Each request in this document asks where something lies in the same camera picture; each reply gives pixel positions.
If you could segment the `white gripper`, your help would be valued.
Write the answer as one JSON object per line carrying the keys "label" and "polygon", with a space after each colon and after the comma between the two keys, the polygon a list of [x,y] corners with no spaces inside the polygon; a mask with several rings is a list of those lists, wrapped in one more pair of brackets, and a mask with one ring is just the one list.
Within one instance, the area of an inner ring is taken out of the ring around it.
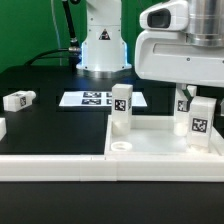
{"label": "white gripper", "polygon": [[187,84],[224,88],[224,48],[189,45],[181,32],[145,30],[136,41],[135,71],[142,79],[182,83],[191,102]]}

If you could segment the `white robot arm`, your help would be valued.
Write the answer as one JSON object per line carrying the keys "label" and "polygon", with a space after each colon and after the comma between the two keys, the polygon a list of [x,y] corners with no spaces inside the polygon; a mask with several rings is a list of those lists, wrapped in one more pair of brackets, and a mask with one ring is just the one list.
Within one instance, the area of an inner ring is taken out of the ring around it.
{"label": "white robot arm", "polygon": [[[87,0],[85,73],[128,67],[119,0]],[[224,88],[224,0],[165,0],[139,17],[134,67],[142,79]]]}

